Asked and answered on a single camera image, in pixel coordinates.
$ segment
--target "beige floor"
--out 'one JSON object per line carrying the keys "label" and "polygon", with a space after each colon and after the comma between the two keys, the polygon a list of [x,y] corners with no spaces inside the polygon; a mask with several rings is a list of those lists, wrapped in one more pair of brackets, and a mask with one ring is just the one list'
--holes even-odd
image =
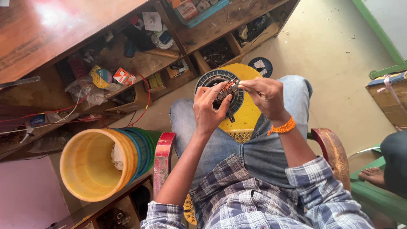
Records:
{"label": "beige floor", "polygon": [[[350,0],[301,0],[283,30],[289,35],[281,33],[265,41],[242,63],[261,56],[272,62],[274,79],[289,74],[307,78],[313,86],[310,128],[331,129],[348,156],[395,132],[365,89],[370,71],[392,66],[394,61]],[[193,98],[195,84],[196,80],[156,100],[135,126],[170,131],[171,103]],[[130,118],[112,126],[123,127]],[[320,152],[317,143],[309,144]]]}

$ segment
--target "orange thread bracelet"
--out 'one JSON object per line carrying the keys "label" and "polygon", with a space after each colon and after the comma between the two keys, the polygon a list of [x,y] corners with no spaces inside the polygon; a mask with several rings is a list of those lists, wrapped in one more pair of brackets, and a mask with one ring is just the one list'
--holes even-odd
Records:
{"label": "orange thread bracelet", "polygon": [[270,135],[273,132],[276,133],[286,133],[290,130],[292,130],[295,127],[295,122],[293,119],[293,116],[290,116],[290,119],[288,120],[288,122],[280,127],[275,128],[274,126],[271,126],[271,130],[269,130],[267,135]]}

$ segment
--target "pink wall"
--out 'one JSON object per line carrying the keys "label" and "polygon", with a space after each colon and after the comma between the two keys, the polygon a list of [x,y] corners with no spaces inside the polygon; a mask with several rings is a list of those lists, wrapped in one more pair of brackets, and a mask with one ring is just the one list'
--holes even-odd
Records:
{"label": "pink wall", "polygon": [[48,156],[0,163],[0,228],[45,229],[68,215]]}

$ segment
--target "shirt sleeve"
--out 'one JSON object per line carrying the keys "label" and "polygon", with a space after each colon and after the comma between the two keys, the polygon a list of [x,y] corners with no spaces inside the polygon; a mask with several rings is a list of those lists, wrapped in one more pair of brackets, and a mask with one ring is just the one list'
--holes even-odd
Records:
{"label": "shirt sleeve", "polygon": [[149,203],[147,218],[141,221],[140,228],[185,229],[181,223],[184,208],[178,205],[165,205],[155,201]]}
{"label": "shirt sleeve", "polygon": [[285,170],[300,196],[305,216],[315,228],[374,228],[360,204],[333,177],[328,162],[318,157],[302,166]]}

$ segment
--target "blue plastic tray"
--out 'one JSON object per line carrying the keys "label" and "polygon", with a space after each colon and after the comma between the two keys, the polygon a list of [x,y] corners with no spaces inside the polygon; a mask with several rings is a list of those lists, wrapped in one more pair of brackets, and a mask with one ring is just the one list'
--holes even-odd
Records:
{"label": "blue plastic tray", "polygon": [[193,19],[191,19],[189,21],[185,21],[176,8],[174,9],[174,11],[182,24],[186,25],[186,27],[188,27],[188,28],[192,28],[192,27],[196,26],[197,24],[199,24],[201,21],[205,20],[206,18],[208,18],[209,16],[214,14],[216,11],[218,11],[221,8],[223,8],[224,6],[226,6],[227,4],[229,4],[229,0],[219,0],[215,5],[211,6],[204,12],[198,14],[198,16],[194,17]]}

